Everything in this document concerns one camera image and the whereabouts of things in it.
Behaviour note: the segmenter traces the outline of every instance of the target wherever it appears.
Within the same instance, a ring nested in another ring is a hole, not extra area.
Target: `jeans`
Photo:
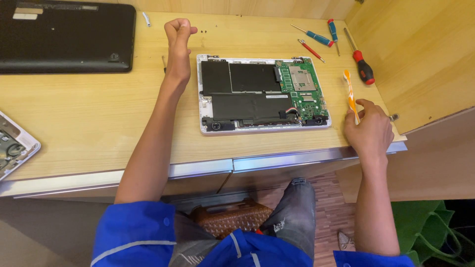
[[[175,214],[177,244],[170,267],[189,267],[201,262],[219,243],[185,215]],[[280,238],[314,259],[315,191],[303,178],[295,178],[284,191],[279,204],[260,228],[264,234]]]

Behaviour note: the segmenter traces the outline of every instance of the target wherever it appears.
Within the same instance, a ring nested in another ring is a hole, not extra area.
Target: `orange toothbrush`
[[[355,124],[358,125],[360,121],[360,117],[358,117],[358,111],[356,111],[356,103],[353,97],[353,87],[352,81],[350,80],[350,72],[346,69],[344,72],[345,80],[348,82],[348,103],[350,104],[351,110],[355,113]]]

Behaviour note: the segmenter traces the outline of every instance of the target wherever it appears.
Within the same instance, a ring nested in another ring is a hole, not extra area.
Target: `blue shirt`
[[[115,204],[97,226],[94,267],[168,267],[176,244],[175,207],[163,202]],[[334,251],[337,267],[413,267],[407,256]],[[312,267],[303,251],[275,237],[236,230],[198,267]]]

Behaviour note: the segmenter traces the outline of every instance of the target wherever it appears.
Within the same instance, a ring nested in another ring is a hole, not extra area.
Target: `wooden desk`
[[[189,18],[199,30],[189,40],[191,79],[178,104],[172,163],[348,146],[342,133],[348,106],[344,69],[354,77],[355,96],[374,101],[387,112],[376,86],[366,86],[358,79],[342,20],[335,21],[340,38],[341,57],[338,57],[336,48],[319,44],[290,26],[293,23],[330,37],[328,25],[322,19],[167,12],[147,15],[152,23],[150,28],[146,27],[143,16],[137,14],[133,70],[128,74],[0,76],[0,109],[42,144],[39,153],[6,181],[123,169],[149,119],[164,77],[161,56],[167,56],[168,44],[163,25],[179,17]],[[297,38],[305,39],[327,61],[323,64],[313,57],[332,126],[325,130],[285,133],[202,135],[196,55],[311,56]],[[393,129],[395,141],[406,139]]]

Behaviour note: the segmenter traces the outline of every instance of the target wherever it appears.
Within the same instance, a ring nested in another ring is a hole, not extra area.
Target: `red screwdriver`
[[[346,37],[348,37],[348,40],[350,40],[351,46],[353,47],[353,58],[355,59],[356,64],[358,64],[358,74],[360,75],[361,80],[367,85],[374,84],[373,70],[371,69],[370,65],[364,61],[361,51],[356,50],[352,38],[350,37],[350,34],[346,28],[343,28],[343,30],[345,31]]]
[[[313,49],[310,48],[310,46],[308,46],[307,44],[305,44],[305,41],[304,40],[300,40],[300,39],[297,39],[308,51],[310,51],[310,53],[312,53],[314,56],[316,56],[319,60],[323,61],[324,63],[325,60],[323,60],[323,58],[317,54],[317,52],[315,52]]]

